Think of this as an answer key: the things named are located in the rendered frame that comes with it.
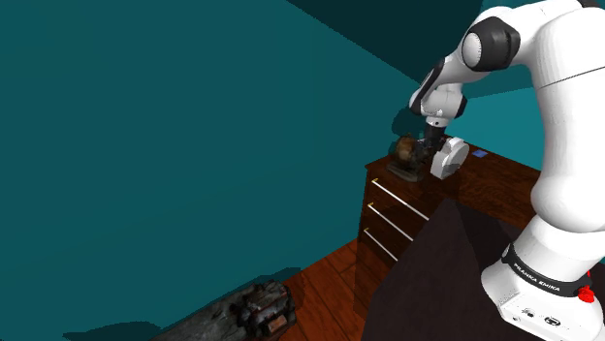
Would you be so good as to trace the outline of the brown figure on base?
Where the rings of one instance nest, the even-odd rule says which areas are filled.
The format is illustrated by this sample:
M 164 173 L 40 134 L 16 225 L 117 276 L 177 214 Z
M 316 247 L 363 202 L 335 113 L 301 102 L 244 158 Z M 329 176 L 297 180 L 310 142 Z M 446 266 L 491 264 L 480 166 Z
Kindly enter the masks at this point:
M 419 182 L 423 176 L 423 162 L 416 152 L 417 141 L 410 135 L 401 136 L 386 169 L 407 182 Z

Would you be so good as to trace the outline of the dark wooden chest of drawers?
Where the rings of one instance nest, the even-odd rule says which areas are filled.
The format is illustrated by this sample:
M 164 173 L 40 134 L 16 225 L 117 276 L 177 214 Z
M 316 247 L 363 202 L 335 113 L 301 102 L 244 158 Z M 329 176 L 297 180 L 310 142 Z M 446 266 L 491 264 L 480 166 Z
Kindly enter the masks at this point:
M 462 167 L 444 180 L 428 172 L 407 182 L 389 170 L 392 155 L 366 165 L 366 185 L 357 238 L 354 311 L 366 317 L 371 296 L 434 210 L 452 199 L 514 227 L 524 228 L 534 211 L 530 190 L 539 171 L 471 145 Z

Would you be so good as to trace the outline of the dark grey cluttered furniture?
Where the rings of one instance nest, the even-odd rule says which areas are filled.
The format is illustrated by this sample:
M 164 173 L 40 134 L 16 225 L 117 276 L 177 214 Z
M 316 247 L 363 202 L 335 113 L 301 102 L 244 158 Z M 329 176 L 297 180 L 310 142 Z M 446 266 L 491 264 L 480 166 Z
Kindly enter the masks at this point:
M 296 322 L 291 291 L 270 280 L 211 304 L 149 341 L 279 341 Z

